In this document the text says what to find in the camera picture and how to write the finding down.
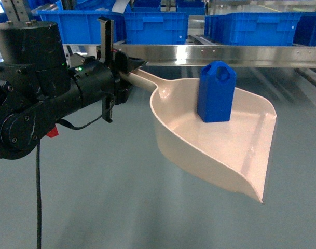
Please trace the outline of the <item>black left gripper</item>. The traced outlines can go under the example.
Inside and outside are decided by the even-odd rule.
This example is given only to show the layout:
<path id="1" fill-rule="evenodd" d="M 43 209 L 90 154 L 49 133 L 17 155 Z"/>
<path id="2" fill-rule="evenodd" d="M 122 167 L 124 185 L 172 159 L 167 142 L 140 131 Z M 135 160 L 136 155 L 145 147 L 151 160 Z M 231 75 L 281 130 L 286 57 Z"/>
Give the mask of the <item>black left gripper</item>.
<path id="1" fill-rule="evenodd" d="M 115 105 L 124 104 L 130 96 L 133 84 L 121 79 L 120 73 L 130 73 L 146 65 L 146 60 L 129 57 L 124 52 L 115 49 L 111 52 L 111 57 L 108 68 L 111 69 L 115 82 L 113 90 Z"/>

